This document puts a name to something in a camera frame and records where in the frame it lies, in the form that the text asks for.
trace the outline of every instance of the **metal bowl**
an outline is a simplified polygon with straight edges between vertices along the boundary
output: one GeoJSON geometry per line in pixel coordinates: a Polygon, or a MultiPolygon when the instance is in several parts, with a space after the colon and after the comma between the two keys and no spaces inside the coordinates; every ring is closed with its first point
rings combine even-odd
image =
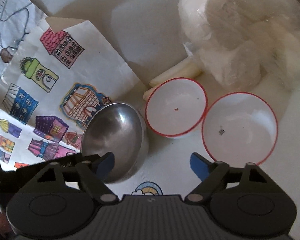
{"type": "Polygon", "coordinates": [[[82,138],[84,156],[114,154],[114,168],[106,183],[122,181],[142,166],[149,150],[146,124],[138,111],[127,103],[112,103],[89,122],[82,138]]]}

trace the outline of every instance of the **white bowl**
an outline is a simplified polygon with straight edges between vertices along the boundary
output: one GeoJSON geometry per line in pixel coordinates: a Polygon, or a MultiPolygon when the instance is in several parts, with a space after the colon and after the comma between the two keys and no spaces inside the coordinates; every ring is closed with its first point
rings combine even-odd
{"type": "Polygon", "coordinates": [[[231,93],[212,104],[202,123],[202,140],[215,161],[233,167],[263,163],[278,137],[277,118],[262,98],[231,93]]]}
{"type": "Polygon", "coordinates": [[[146,122],[168,138],[188,135],[203,120],[208,105],[202,85],[189,78],[173,78],[157,87],[146,104],[146,122]]]}

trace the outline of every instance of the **white tabletop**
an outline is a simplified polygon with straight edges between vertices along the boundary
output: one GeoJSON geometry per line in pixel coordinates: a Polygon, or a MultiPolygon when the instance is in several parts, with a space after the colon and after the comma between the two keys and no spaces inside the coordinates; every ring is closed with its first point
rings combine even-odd
{"type": "MultiPolygon", "coordinates": [[[[49,16],[92,22],[145,84],[186,57],[178,35],[178,0],[31,1],[49,16]]],[[[209,76],[200,79],[207,89],[210,103],[225,93],[216,88],[209,76]]],[[[300,240],[300,91],[285,91],[272,77],[266,77],[253,92],[268,101],[279,119],[277,145],[261,168],[295,201],[298,216],[290,234],[295,240],[300,240]]],[[[200,181],[195,176],[183,176],[183,172],[189,171],[183,170],[180,163],[188,162],[192,152],[208,156],[200,140],[199,132],[183,141],[150,133],[149,158],[141,176],[152,180],[150,170],[159,170],[161,160],[176,153],[179,157],[171,160],[171,169],[174,170],[169,174],[169,180],[177,179],[182,188],[180,191],[189,192],[200,181]]],[[[164,167],[157,175],[165,175],[164,167]]],[[[164,193],[178,192],[166,186],[164,193]]]]}

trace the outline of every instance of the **plastic bag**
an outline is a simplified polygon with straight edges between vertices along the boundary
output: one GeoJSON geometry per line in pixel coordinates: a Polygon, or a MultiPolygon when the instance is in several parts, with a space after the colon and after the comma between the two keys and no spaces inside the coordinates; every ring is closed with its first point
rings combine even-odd
{"type": "Polygon", "coordinates": [[[227,90],[248,90],[260,66],[300,89],[300,0],[180,0],[189,56],[227,90]]]}

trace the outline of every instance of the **white paper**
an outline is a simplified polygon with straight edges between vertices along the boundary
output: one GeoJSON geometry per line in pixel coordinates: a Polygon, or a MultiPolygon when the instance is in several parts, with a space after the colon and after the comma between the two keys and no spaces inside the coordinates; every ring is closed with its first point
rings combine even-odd
{"type": "Polygon", "coordinates": [[[0,0],[0,76],[20,42],[45,17],[29,0],[0,0]]]}
{"type": "Polygon", "coordinates": [[[96,111],[145,90],[90,22],[53,33],[42,20],[1,77],[3,169],[79,152],[86,124],[96,111]]]}

